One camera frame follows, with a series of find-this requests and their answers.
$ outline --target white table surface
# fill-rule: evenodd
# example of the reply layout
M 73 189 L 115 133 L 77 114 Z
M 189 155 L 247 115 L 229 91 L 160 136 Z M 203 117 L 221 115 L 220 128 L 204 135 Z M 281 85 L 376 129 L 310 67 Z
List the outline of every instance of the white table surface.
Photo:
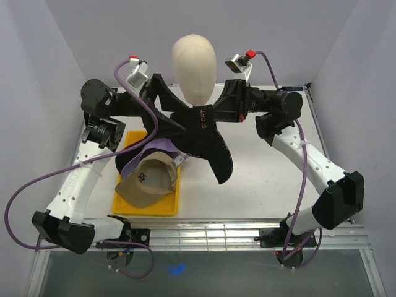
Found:
M 170 89 L 180 99 L 183 98 L 178 87 Z M 216 85 L 208 104 L 216 101 L 222 89 L 223 85 Z M 300 123 L 305 137 L 322 152 L 308 99 L 304 92 L 300 93 L 303 96 Z M 179 212 L 169 219 L 282 218 L 288 212 L 294 212 L 302 173 L 287 157 L 259 138 L 254 120 L 256 115 L 249 114 L 243 123 L 217 123 L 233 158 L 233 174 L 226 183 L 217 183 L 206 160 L 189 158 L 181 165 Z M 144 129 L 140 118 L 117 119 L 126 123 L 126 131 Z M 88 202 L 86 218 L 100 218 L 112 214 L 111 204 L 118 177 L 114 158 L 108 162 L 102 173 L 103 176 L 98 180 Z M 313 185 L 307 182 L 301 209 L 311 206 L 318 197 Z

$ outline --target purple fabric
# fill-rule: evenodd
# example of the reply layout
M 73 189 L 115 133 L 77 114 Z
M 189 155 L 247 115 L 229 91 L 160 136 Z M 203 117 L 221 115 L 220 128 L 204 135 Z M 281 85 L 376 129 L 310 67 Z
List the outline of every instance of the purple fabric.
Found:
M 126 178 L 128 175 L 134 172 L 134 170 L 136 169 L 137 165 L 140 162 L 140 157 L 149 148 L 151 149 L 156 148 L 167 151 L 168 155 L 173 159 L 175 159 L 180 154 L 180 150 L 177 147 L 175 147 L 172 141 L 170 141 L 169 139 L 167 138 L 154 139 L 153 141 L 146 144 L 142 149 L 142 151 L 138 155 L 136 155 L 136 157 L 134 157 L 131 161 L 129 161 L 127 165 L 124 166 L 123 170 L 121 170 L 122 179 Z

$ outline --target red connector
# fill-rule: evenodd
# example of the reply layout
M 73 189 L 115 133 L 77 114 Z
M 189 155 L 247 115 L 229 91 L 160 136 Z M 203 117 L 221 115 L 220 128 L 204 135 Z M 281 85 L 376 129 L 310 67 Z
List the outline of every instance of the red connector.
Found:
M 248 56 L 249 59 L 252 59 L 252 58 L 254 58 L 256 56 L 256 52 L 253 51 L 253 50 L 249 50 L 249 51 L 246 52 L 246 56 Z

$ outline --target glass panel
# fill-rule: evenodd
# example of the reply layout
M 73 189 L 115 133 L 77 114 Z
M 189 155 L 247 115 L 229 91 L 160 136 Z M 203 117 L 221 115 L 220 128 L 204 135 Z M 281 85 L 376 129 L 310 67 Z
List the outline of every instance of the glass panel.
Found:
M 305 251 L 308 259 L 311 251 Z M 299 270 L 278 264 L 271 251 L 156 252 L 156 266 L 133 280 L 106 264 L 106 252 L 51 252 L 40 296 L 373 296 L 359 251 L 320 251 Z M 146 251 L 127 271 L 143 274 Z

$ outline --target metal frame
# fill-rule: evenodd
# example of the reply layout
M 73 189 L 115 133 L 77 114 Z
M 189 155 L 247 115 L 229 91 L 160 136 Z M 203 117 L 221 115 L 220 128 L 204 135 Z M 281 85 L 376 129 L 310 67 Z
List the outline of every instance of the metal frame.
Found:
M 133 228 L 149 228 L 150 248 L 153 251 L 276 251 L 281 247 L 262 248 L 254 237 L 260 228 L 279 227 L 279 220 L 245 222 L 183 222 L 183 221 L 132 221 Z M 367 234 L 363 225 L 341 224 L 334 230 L 324 230 L 321 249 L 369 249 Z M 118 251 L 98 249 L 92 251 Z M 51 251 L 65 251 L 63 248 Z
M 384 286 L 382 284 L 381 278 L 379 276 L 374 257 L 372 256 L 371 249 L 361 249 L 360 255 L 363 260 L 364 268 L 366 269 L 366 274 L 369 278 L 369 282 L 372 288 L 372 292 L 375 297 L 386 296 Z
M 37 251 L 35 253 L 32 271 L 30 272 L 29 282 L 26 287 L 26 297 L 36 297 L 40 294 L 48 259 L 50 258 L 49 254 L 49 251 Z
M 312 117 L 314 118 L 314 123 L 315 123 L 315 126 L 316 126 L 316 131 L 317 131 L 317 133 L 318 133 L 318 135 L 319 135 L 319 140 L 321 141 L 321 145 L 322 145 L 322 149 L 323 149 L 323 154 L 325 155 L 326 158 L 328 158 L 328 159 L 330 160 L 329 152 L 327 151 L 327 147 L 326 147 L 326 145 L 325 145 L 325 143 L 324 143 L 322 131 L 321 131 L 321 128 L 319 127 L 319 122 L 318 122 L 317 117 L 316 117 L 316 113 L 315 113 L 315 109 L 314 109 L 314 100 L 312 99 L 311 92 L 309 91 L 309 88 L 307 88 L 306 85 L 304 85 L 304 86 L 302 86 L 302 87 L 303 87 L 303 89 L 304 89 L 305 95 L 307 96 L 308 105 L 309 105 L 309 109 L 311 110 Z

